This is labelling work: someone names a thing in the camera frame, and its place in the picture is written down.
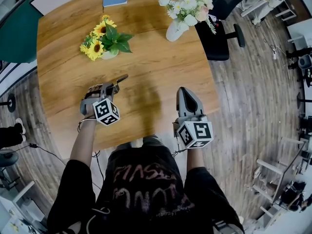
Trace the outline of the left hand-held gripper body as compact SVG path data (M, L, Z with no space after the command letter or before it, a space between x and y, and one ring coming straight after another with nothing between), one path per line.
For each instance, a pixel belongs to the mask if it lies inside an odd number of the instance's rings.
M90 105L93 107L94 117L99 123L109 126L120 120L120 112L114 105L113 99L84 98L80 103L80 113L86 116L87 106Z

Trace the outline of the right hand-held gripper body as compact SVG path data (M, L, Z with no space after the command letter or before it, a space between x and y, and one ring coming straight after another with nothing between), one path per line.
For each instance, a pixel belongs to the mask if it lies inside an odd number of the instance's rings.
M212 123L206 115L179 117L173 122L178 148L197 149L214 140Z

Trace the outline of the person's left hand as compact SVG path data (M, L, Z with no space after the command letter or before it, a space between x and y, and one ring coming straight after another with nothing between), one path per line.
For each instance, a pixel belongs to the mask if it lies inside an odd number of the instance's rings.
M97 84L89 88L85 95L85 99L100 98L101 97L102 84Z

